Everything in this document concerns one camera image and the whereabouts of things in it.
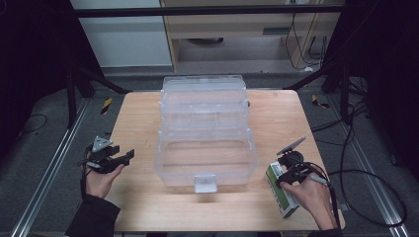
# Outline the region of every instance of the tripod leg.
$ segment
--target tripod leg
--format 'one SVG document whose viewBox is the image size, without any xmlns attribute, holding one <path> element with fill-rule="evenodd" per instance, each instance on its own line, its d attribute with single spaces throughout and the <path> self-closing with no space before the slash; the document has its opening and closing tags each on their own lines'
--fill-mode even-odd
<svg viewBox="0 0 419 237">
<path fill-rule="evenodd" d="M 122 87 L 119 87 L 117 85 L 115 85 L 114 83 L 106 80 L 105 78 L 96 75 L 95 73 L 85 69 L 85 68 L 80 68 L 80 72 L 83 73 L 84 75 L 86 75 L 87 77 L 90 77 L 91 79 L 101 83 L 102 85 L 110 88 L 111 90 L 119 93 L 119 94 L 127 94 L 129 92 L 132 92 L 132 90 L 126 90 Z"/>
</svg>

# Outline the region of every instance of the black pole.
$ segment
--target black pole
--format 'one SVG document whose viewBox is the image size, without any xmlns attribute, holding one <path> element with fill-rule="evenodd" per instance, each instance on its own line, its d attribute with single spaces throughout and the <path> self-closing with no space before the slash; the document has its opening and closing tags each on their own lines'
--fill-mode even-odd
<svg viewBox="0 0 419 237">
<path fill-rule="evenodd" d="M 251 5 L 251 6 L 206 6 L 206 7 L 162 7 L 123 9 L 79 9 L 52 14 L 77 18 L 149 17 L 149 16 L 191 16 L 226 14 L 283 14 L 283 13 L 333 13 L 352 11 L 361 5 Z"/>
</svg>

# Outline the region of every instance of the clear plastic container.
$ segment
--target clear plastic container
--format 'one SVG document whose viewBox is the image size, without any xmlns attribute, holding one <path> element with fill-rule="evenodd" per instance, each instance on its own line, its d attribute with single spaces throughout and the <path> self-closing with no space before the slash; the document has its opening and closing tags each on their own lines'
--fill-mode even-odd
<svg viewBox="0 0 419 237">
<path fill-rule="evenodd" d="M 208 185 L 243 185 L 257 167 L 250 128 L 183 133 L 159 131 L 154 168 L 167 186 L 195 186 L 197 179 L 213 177 Z"/>
<path fill-rule="evenodd" d="M 232 126 L 248 119 L 246 86 L 241 76 L 166 77 L 161 98 L 163 129 Z"/>
<path fill-rule="evenodd" d="M 248 183 L 258 159 L 241 76 L 167 77 L 154 168 L 167 186 Z"/>
</svg>

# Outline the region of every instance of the battery pack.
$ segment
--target battery pack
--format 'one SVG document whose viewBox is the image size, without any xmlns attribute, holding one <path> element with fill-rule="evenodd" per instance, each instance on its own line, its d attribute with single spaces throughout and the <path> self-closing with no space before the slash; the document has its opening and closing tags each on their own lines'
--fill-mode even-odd
<svg viewBox="0 0 419 237">
<path fill-rule="evenodd" d="M 272 163 L 266 171 L 265 179 L 271 187 L 272 193 L 280 206 L 280 212 L 284 218 L 290 217 L 299 207 L 298 200 L 289 192 L 280 189 L 276 185 L 276 180 L 284 173 L 281 164 L 277 161 Z"/>
</svg>

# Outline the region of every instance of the black sleeve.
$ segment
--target black sleeve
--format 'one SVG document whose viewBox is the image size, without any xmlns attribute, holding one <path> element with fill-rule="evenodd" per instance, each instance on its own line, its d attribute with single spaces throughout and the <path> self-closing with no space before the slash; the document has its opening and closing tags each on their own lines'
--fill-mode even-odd
<svg viewBox="0 0 419 237">
<path fill-rule="evenodd" d="M 311 232 L 308 237 L 343 237 L 341 229 L 330 229 L 330 230 L 322 230 L 322 231 L 313 231 Z"/>
<path fill-rule="evenodd" d="M 107 200 L 86 195 L 65 235 L 113 237 L 119 213 L 120 209 Z"/>
</svg>

